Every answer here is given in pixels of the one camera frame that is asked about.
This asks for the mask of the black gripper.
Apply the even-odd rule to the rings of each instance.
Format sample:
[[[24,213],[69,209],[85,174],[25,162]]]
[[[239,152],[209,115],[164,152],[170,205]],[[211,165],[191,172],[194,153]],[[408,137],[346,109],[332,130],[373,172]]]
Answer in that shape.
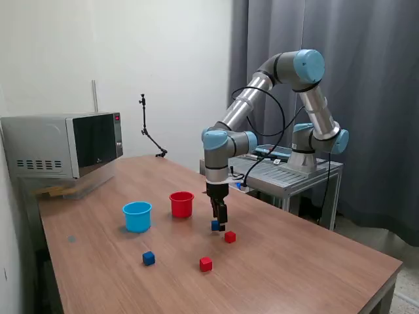
[[[227,205],[224,198],[228,196],[228,183],[212,184],[206,183],[206,194],[210,197],[210,203],[213,210],[214,230],[225,231],[225,224],[228,221]]]

